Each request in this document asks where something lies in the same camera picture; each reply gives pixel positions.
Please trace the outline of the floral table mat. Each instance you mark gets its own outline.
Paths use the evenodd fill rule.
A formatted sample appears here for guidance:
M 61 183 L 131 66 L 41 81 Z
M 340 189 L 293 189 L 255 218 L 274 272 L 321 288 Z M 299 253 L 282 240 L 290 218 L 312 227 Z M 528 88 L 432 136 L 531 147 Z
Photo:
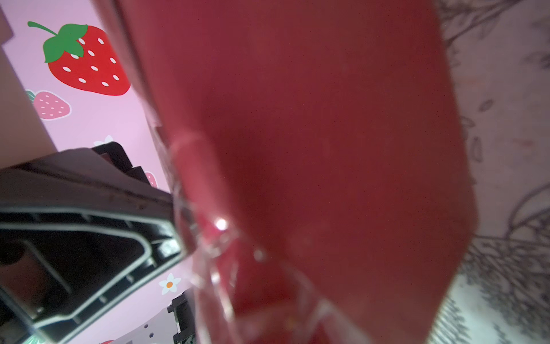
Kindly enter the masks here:
M 478 229 L 429 343 L 549 342 L 549 3 L 436 1 Z

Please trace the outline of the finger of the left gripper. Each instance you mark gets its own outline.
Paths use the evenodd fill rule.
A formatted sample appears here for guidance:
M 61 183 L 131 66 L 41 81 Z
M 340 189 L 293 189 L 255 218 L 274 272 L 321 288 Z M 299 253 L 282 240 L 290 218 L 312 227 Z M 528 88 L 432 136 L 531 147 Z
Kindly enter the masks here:
M 116 142 L 1 170 L 1 342 L 67 343 L 187 254 Z

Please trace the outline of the maroon wrapping paper sheet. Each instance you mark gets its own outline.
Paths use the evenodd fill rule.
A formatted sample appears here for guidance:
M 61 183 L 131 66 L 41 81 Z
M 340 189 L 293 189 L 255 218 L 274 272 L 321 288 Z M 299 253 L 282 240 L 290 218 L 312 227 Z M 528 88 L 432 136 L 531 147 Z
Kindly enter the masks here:
M 427 341 L 478 222 L 432 1 L 95 7 L 177 213 L 189 190 L 299 270 L 344 343 Z

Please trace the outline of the clear adhesive tape piece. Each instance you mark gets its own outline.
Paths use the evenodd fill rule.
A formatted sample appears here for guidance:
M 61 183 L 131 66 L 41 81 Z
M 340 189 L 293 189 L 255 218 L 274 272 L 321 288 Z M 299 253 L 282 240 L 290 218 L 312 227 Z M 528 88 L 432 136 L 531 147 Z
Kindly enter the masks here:
M 201 343 L 344 343 L 346 320 L 295 267 L 185 190 L 198 278 L 193 295 Z

